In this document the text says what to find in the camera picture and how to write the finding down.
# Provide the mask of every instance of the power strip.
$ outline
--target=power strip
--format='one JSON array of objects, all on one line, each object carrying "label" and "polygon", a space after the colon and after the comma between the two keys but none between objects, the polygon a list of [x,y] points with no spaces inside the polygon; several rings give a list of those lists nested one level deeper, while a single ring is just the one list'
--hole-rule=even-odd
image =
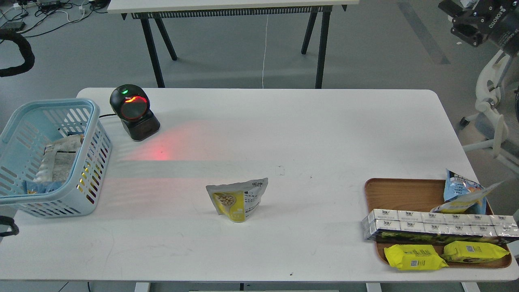
[{"label": "power strip", "polygon": [[[27,9],[27,8],[29,8],[29,7],[34,7],[34,6],[36,6],[36,5],[38,5],[38,4],[35,3],[35,2],[28,2],[27,5],[23,5],[23,8],[24,8],[24,9]],[[20,6],[20,4],[18,4],[18,3],[14,3],[12,6],[15,8],[15,10],[20,10],[20,9],[22,9],[22,6]]]}]

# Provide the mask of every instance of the table leg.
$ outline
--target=table leg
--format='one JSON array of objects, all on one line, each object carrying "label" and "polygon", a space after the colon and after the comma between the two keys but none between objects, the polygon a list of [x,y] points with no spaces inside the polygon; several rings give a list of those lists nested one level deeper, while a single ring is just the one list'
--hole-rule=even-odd
[{"label": "table leg", "polygon": [[326,56],[326,43],[328,42],[328,27],[330,26],[330,12],[323,12],[321,24],[321,40],[319,42],[319,57],[317,59],[316,89],[322,88],[324,73],[324,57]]},{"label": "table leg", "polygon": [[308,20],[308,25],[306,26],[305,40],[303,41],[303,47],[301,49],[301,54],[306,54],[306,50],[308,49],[308,44],[310,43],[310,37],[312,36],[313,25],[316,22],[317,12],[310,13],[310,19]]},{"label": "table leg", "polygon": [[366,291],[367,292],[382,292],[382,287],[380,283],[366,283]]},{"label": "table leg", "polygon": [[171,44],[171,40],[169,39],[168,32],[166,31],[166,27],[164,26],[164,22],[162,21],[162,18],[155,18],[155,22],[157,23],[157,26],[159,27],[160,34],[162,35],[162,39],[164,40],[164,43],[166,44],[166,47],[168,48],[169,55],[171,56],[171,59],[173,61],[177,60],[175,49],[173,49],[173,45]]},{"label": "table leg", "polygon": [[480,292],[476,282],[461,282],[461,285],[465,292]]},{"label": "table leg", "polygon": [[135,292],[149,292],[151,283],[148,282],[137,282],[135,284]]},{"label": "table leg", "polygon": [[164,79],[162,78],[162,72],[160,70],[159,58],[157,56],[157,50],[155,43],[153,42],[152,29],[149,26],[148,19],[141,19],[142,30],[144,37],[146,38],[146,44],[148,45],[149,57],[152,60],[153,72],[155,73],[155,79],[157,80],[157,87],[165,88]]}]

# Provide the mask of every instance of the floor stripe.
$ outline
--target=floor stripe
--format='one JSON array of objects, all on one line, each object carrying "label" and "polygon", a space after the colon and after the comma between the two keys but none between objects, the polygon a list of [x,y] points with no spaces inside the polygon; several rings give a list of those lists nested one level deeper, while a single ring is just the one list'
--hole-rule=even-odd
[{"label": "floor stripe", "polygon": [[431,56],[434,64],[450,64],[449,60],[443,53],[438,43],[434,40],[427,27],[418,17],[415,10],[408,2],[397,2],[400,11],[403,13],[405,19],[415,31],[416,36],[424,46],[425,50]]}]

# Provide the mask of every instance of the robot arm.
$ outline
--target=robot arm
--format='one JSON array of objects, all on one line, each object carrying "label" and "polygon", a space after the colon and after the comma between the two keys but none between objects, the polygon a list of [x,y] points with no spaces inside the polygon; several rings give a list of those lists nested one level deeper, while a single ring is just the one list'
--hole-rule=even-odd
[{"label": "robot arm", "polygon": [[507,55],[519,51],[519,1],[479,0],[472,7],[463,8],[453,0],[443,0],[438,7],[451,16],[450,32],[477,47],[490,40]]}]

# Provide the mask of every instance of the light blue plastic basket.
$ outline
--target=light blue plastic basket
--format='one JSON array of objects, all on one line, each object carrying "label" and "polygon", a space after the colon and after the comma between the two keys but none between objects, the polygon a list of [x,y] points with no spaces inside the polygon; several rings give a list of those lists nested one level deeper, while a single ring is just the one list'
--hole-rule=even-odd
[{"label": "light blue plastic basket", "polygon": [[[26,194],[42,163],[45,146],[70,133],[84,140],[69,178],[53,192]],[[89,99],[29,102],[19,107],[0,135],[0,205],[43,218],[81,216],[94,211],[112,143]]]}]

